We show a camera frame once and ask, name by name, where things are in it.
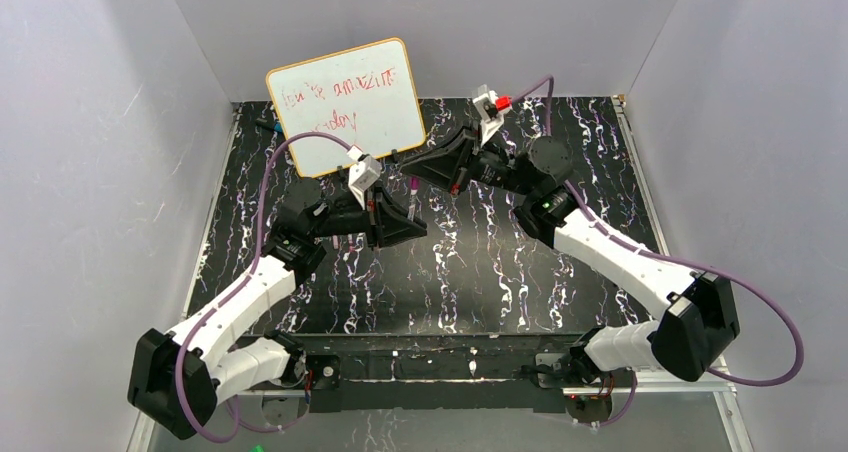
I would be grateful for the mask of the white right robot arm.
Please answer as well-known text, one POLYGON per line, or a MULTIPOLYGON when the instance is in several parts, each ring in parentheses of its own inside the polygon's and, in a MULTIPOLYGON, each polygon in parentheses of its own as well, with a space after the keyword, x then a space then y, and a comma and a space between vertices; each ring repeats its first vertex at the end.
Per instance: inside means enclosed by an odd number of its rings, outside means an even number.
POLYGON ((591 329, 560 359, 559 371, 540 366, 540 373, 590 383, 622 368, 662 369, 695 382, 739 335, 728 279, 659 259, 598 218, 569 189, 568 149, 553 137, 510 154, 464 127, 404 160, 401 171, 453 195, 475 181, 521 196, 512 213, 526 235, 588 265, 651 315, 649 322, 591 329))

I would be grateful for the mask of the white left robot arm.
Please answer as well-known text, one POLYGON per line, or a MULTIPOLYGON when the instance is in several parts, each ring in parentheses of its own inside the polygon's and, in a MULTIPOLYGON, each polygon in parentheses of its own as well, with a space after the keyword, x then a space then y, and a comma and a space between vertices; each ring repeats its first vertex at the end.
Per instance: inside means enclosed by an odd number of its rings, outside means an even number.
POLYGON ((371 248, 422 238, 427 225, 409 215, 380 182, 365 200, 345 192, 325 196, 315 179, 291 185, 282 197, 257 261, 221 294, 165 332, 150 329, 137 341, 128 402, 180 440, 204 434, 219 405, 272 380, 304 378, 296 370, 302 345, 272 333, 239 348, 237 341, 270 308, 312 277, 327 250, 323 239, 363 235, 371 248))

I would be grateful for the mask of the white pen green tip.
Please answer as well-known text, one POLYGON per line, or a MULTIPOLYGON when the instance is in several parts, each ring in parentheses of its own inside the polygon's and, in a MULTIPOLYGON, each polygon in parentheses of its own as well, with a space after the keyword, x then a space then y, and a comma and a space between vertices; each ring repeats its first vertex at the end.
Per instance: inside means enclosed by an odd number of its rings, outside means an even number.
POLYGON ((417 207, 417 191, 413 190, 409 194, 409 202, 408 202, 408 214, 407 218, 412 220, 416 215, 416 207, 417 207))

